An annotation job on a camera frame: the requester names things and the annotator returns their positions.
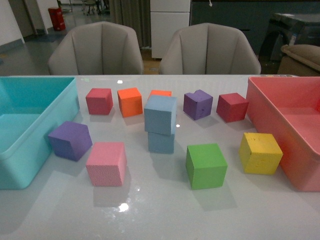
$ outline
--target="orange cube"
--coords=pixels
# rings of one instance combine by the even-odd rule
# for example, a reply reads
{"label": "orange cube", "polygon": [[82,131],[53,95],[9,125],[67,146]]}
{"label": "orange cube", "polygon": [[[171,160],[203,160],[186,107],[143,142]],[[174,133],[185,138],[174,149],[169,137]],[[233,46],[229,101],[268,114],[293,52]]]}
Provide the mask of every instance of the orange cube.
{"label": "orange cube", "polygon": [[166,96],[171,97],[172,92],[171,91],[164,91],[164,90],[151,90],[148,99],[151,95],[160,95],[160,96]]}
{"label": "orange cube", "polygon": [[142,96],[136,87],[117,91],[122,117],[127,118],[143,113]]}

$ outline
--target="red trash can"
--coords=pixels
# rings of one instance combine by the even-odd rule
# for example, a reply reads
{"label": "red trash can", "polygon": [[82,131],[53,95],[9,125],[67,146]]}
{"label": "red trash can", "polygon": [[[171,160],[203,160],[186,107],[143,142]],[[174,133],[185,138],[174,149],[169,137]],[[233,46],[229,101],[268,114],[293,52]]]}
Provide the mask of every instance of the red trash can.
{"label": "red trash can", "polygon": [[61,7],[51,7],[48,9],[48,11],[50,14],[53,29],[55,31],[62,31],[66,29]]}

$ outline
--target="floor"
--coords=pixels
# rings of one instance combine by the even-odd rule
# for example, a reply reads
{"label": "floor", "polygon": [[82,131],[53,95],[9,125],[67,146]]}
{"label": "floor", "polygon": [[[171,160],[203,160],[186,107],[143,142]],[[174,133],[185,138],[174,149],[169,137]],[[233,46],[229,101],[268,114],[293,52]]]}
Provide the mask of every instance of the floor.
{"label": "floor", "polygon": [[[72,6],[72,12],[63,14],[66,29],[63,31],[51,31],[48,36],[30,37],[25,44],[0,53],[0,76],[32,76],[49,75],[47,62],[53,51],[59,45],[69,30],[76,26],[111,21],[110,13],[98,15],[83,14],[80,5]],[[159,59],[151,57],[151,49],[141,50],[144,64],[144,74],[159,74]]]}

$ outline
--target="green cube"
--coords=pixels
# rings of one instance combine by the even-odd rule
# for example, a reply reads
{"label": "green cube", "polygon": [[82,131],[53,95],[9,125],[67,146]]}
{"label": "green cube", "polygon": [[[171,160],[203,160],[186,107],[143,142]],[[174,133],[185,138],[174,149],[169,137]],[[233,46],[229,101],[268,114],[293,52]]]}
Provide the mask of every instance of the green cube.
{"label": "green cube", "polygon": [[186,171],[191,189],[218,188],[224,184],[228,164],[216,143],[189,145]]}

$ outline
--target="blue cube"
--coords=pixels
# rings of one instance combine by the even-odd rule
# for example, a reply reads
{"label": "blue cube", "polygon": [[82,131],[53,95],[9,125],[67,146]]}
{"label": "blue cube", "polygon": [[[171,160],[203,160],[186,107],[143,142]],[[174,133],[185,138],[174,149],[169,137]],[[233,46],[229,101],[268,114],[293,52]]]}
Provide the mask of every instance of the blue cube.
{"label": "blue cube", "polygon": [[173,154],[175,150],[175,135],[148,132],[148,150],[152,153]]}
{"label": "blue cube", "polygon": [[150,96],[144,107],[144,130],[171,136],[176,132],[177,98]]}

